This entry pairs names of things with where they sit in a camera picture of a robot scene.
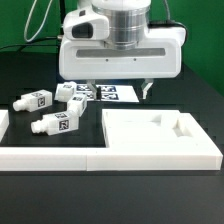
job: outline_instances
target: white cable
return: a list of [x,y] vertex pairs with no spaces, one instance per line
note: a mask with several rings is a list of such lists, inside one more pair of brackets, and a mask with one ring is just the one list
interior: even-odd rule
[[169,7],[169,4],[168,4],[168,1],[167,0],[163,0],[163,3],[165,5],[165,10],[166,10],[166,15],[167,15],[167,20],[170,20],[170,7]]
[[41,32],[41,30],[43,29],[43,26],[44,26],[44,24],[45,24],[45,22],[46,22],[46,19],[47,19],[49,10],[50,10],[50,8],[51,8],[51,4],[52,4],[52,2],[53,2],[53,0],[50,0],[50,2],[49,2],[49,4],[48,4],[48,7],[47,7],[47,10],[46,10],[46,13],[45,13],[45,16],[44,16],[44,19],[43,19],[43,22],[42,22],[40,28],[39,28],[39,29],[37,30],[37,32],[33,35],[32,38],[28,39],[28,38],[27,38],[27,31],[28,31],[28,28],[29,28],[29,25],[30,25],[30,20],[31,20],[31,17],[32,17],[32,15],[33,15],[33,11],[34,11],[34,9],[35,9],[35,6],[36,6],[37,1],[38,1],[38,0],[35,0],[35,1],[34,1],[33,5],[32,5],[32,8],[31,8],[31,10],[30,10],[30,13],[29,13],[27,22],[26,22],[26,26],[25,26],[25,30],[24,30],[24,40],[25,40],[26,42],[31,42],[31,41],[33,41],[33,40],[36,38],[36,36]]

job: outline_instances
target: paper with markers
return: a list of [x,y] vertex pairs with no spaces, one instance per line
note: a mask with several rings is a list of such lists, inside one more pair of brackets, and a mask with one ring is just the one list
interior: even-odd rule
[[[120,85],[96,85],[101,87],[102,101],[113,102],[136,102],[138,103],[138,97],[132,86],[120,86]],[[78,84],[76,88],[77,94],[87,95],[87,100],[93,100],[92,91],[86,84]]]

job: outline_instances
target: metal cylinder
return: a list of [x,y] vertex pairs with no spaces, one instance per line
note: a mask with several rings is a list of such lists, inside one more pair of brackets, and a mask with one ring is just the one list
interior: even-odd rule
[[149,7],[129,11],[101,9],[94,5],[92,7],[94,12],[109,19],[110,35],[105,40],[108,48],[133,49],[144,37],[144,29],[149,22]]

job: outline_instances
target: green wall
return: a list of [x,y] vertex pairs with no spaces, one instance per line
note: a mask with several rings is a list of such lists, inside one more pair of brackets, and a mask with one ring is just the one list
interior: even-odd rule
[[[67,11],[76,8],[76,0],[65,1]],[[24,43],[23,30],[32,3],[33,0],[0,0],[0,47]],[[30,35],[40,25],[47,4],[47,0],[39,0],[29,29]],[[169,0],[169,5],[172,19],[184,23],[189,29],[189,40],[183,47],[183,61],[224,95],[222,69],[224,1]],[[152,0],[151,18],[165,18],[162,0]],[[39,37],[56,36],[59,30],[59,3],[58,0],[54,0],[46,26]],[[35,51],[54,52],[55,50],[54,48],[35,48]]]

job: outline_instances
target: white foam board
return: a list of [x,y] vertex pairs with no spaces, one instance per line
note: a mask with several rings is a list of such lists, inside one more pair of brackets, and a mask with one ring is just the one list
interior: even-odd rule
[[106,148],[0,147],[0,171],[221,169],[223,155],[190,114],[104,109],[102,126]]

